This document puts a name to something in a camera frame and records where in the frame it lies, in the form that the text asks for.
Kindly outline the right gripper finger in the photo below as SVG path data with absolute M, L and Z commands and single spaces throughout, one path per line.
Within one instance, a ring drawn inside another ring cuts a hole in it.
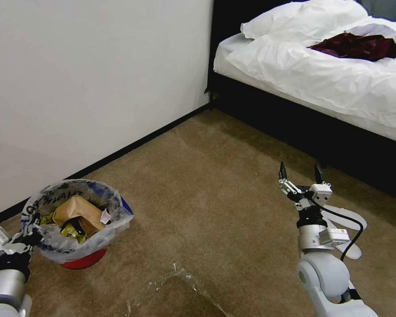
M 278 177 L 279 180 L 277 184 L 289 200 L 300 200 L 302 198 L 301 189 L 287 179 L 284 162 L 280 162 Z
M 315 176 L 315 184 L 313 185 L 314 188 L 331 189 L 331 183 L 325 181 L 323 171 L 318 164 L 314 165 L 314 176 Z

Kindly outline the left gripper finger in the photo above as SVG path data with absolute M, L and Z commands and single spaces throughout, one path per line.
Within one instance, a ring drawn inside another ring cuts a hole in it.
M 30 234 L 30 245 L 38 245 L 44 240 L 44 235 L 41 230 L 34 227 Z
M 7 243 L 6 244 L 6 254 L 23 254 L 23 253 L 32 253 L 33 249 L 37 246 L 40 246 L 42 241 L 32 242 L 32 243 Z

